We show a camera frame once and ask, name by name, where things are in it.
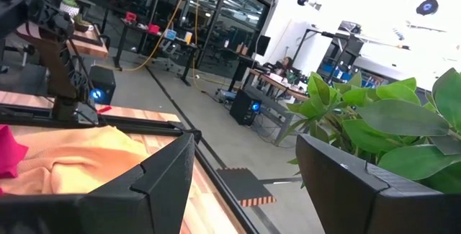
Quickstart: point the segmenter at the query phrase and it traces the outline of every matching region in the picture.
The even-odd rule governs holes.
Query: fluorescent light
[[[246,16],[247,16],[249,19],[259,20],[259,17],[254,16],[254,15],[251,15],[251,14],[247,14]]]

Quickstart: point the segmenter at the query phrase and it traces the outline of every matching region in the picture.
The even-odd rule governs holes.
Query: red object
[[[154,24],[149,24],[148,32],[152,34],[158,34],[160,27]]]
[[[107,111],[110,111],[112,107],[104,107],[98,110],[98,114],[105,113]]]
[[[136,20],[136,17],[136,14],[133,14],[132,12],[127,12],[125,20],[127,20],[127,22],[131,22],[133,20]]]
[[[24,159],[27,147],[16,142],[7,125],[0,125],[0,179],[17,177],[17,164]]]

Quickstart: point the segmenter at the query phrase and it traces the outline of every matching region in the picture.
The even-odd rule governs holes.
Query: orange cloth
[[[110,126],[15,138],[29,150],[18,177],[0,180],[10,194],[85,194],[149,157],[142,143]]]

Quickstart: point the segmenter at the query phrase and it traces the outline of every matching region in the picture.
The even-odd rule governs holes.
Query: wooden table
[[[0,104],[40,108],[52,107],[52,104],[43,97],[4,91],[0,91]],[[174,114],[123,107],[112,107],[110,111],[104,114],[145,120],[179,121],[179,118]],[[11,126],[11,128],[15,135],[56,130],[25,126]],[[155,153],[175,139],[175,137],[138,134],[129,134],[129,136],[133,140],[144,143],[149,153]],[[186,233],[245,233],[236,216],[231,212],[197,159],[194,160],[189,199],[181,228],[181,234]]]
[[[277,89],[286,91],[287,94],[289,94],[290,96],[295,97],[296,99],[298,99],[300,101],[305,101],[305,100],[309,99],[309,97],[307,97],[302,91],[300,91],[299,89],[296,89],[295,86],[285,86],[284,84],[270,78],[268,75],[263,74],[263,73],[258,72],[258,71],[255,71],[254,69],[250,69],[250,74],[252,74],[254,76],[258,76],[259,79],[271,84],[273,87],[275,87]]]
[[[74,32],[75,35],[81,36],[81,37],[87,37],[89,39],[93,40],[99,40],[98,36],[101,34],[99,33],[98,28],[95,26],[94,30],[92,31],[87,31],[87,32]],[[73,40],[73,43],[75,44],[75,47],[77,48],[78,52],[80,55],[88,55],[94,58],[102,58],[106,59],[109,56],[109,51],[107,51],[107,48],[105,45],[103,46],[98,46],[94,45],[91,43],[83,42],[80,40]],[[67,41],[67,48],[73,53],[73,48],[71,46],[71,43]]]

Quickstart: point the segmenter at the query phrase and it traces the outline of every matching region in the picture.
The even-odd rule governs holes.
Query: white pot
[[[80,11],[80,8],[79,7],[73,7],[73,6],[69,6],[67,4],[64,4],[64,3],[61,3],[61,5],[59,6],[59,9],[61,11],[65,11],[67,12],[71,17],[75,17],[77,14],[79,14],[79,11]]]

